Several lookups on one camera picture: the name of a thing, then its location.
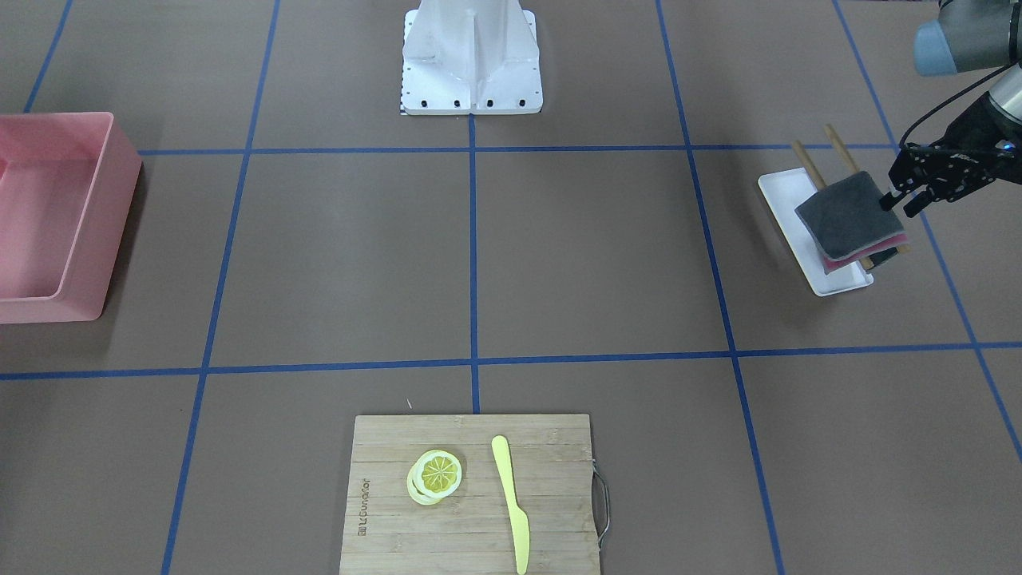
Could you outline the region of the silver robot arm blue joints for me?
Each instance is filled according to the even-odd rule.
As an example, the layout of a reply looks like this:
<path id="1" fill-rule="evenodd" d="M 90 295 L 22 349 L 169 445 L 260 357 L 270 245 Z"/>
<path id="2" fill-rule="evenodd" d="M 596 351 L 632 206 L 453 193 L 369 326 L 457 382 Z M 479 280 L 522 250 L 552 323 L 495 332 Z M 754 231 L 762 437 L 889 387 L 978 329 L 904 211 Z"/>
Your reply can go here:
<path id="1" fill-rule="evenodd" d="M 1019 1 L 939 1 L 934 21 L 917 28 L 915 70 L 923 77 L 1004 68 L 989 89 L 994 109 L 1020 124 Z"/>

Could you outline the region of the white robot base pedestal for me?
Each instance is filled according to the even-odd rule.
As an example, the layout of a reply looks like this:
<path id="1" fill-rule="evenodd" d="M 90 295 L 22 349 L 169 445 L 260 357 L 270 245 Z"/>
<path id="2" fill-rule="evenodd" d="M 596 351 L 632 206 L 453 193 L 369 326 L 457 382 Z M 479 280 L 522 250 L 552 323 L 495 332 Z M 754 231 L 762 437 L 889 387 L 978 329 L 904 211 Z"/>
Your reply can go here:
<path id="1" fill-rule="evenodd" d="M 518 1 L 422 1 L 404 15 L 399 110 L 409 116 L 544 108 L 537 18 Z"/>

